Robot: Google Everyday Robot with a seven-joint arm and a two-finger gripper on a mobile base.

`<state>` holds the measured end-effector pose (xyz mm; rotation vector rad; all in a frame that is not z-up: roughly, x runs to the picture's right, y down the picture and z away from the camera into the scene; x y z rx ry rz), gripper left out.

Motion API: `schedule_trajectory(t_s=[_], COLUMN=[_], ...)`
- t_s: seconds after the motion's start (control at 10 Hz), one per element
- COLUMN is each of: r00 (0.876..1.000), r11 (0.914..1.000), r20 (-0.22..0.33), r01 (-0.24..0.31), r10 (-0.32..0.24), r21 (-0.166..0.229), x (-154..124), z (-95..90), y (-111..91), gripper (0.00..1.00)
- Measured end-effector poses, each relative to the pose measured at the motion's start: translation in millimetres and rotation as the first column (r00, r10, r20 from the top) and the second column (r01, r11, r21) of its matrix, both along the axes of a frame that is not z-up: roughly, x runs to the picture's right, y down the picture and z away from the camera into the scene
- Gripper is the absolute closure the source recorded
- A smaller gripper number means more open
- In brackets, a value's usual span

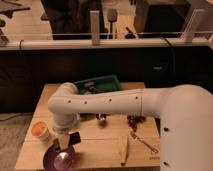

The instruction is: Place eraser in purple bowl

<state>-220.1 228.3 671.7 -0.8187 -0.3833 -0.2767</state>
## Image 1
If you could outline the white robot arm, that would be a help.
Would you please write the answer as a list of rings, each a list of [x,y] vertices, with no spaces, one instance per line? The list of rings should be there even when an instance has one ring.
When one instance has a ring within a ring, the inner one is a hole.
[[[160,120],[160,171],[213,171],[213,94],[196,85],[80,95],[62,84],[48,100],[57,131],[72,114],[127,114]]]

